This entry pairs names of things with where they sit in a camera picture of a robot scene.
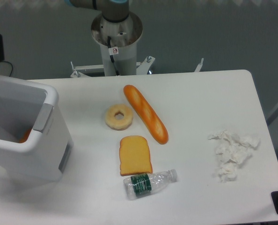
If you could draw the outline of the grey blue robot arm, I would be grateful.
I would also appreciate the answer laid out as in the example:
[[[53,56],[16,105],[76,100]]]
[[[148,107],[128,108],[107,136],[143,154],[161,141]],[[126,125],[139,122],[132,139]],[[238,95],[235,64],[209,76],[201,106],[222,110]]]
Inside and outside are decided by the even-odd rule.
[[[44,2],[56,5],[59,0],[6,0],[11,1],[12,5],[39,6]],[[134,21],[131,19],[128,0],[65,0],[65,2],[76,8],[87,8],[101,11],[101,14],[94,19],[91,25],[92,36],[100,45],[109,49],[108,55],[103,59],[105,75],[122,75],[122,69],[118,69],[118,60],[114,59],[114,54],[118,54],[119,47],[131,45],[133,38],[132,32],[135,31]],[[0,62],[4,60],[4,50],[2,36],[0,35]],[[106,69],[106,60],[110,60],[114,72]]]

